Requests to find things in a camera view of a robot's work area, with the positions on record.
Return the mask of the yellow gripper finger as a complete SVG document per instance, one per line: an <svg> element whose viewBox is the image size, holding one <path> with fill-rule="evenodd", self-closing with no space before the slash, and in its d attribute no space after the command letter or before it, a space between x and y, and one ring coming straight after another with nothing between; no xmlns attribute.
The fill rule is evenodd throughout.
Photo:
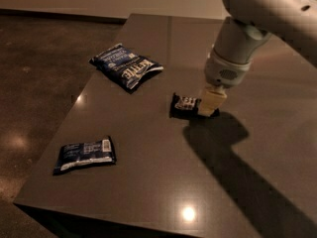
<svg viewBox="0 0 317 238"><path fill-rule="evenodd" d="M227 94L223 86L207 85L202 92L198 114L210 117L226 99Z"/></svg>

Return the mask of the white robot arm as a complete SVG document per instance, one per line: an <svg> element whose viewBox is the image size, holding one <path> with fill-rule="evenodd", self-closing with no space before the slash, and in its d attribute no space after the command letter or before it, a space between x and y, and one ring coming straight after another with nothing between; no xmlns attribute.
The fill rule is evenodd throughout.
<svg viewBox="0 0 317 238"><path fill-rule="evenodd" d="M223 22L205 65L207 85L198 114L209 117L226 100L225 90L241 83L254 53L276 35L317 64L316 0L222 0Z"/></svg>

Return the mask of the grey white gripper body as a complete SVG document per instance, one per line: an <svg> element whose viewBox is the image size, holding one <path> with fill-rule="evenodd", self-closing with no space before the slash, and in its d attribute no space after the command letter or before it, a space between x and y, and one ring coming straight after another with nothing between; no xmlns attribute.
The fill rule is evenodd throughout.
<svg viewBox="0 0 317 238"><path fill-rule="evenodd" d="M250 66L250 63L238 64L227 61L212 50L205 63L205 78L209 84L231 88L243 81Z"/></svg>

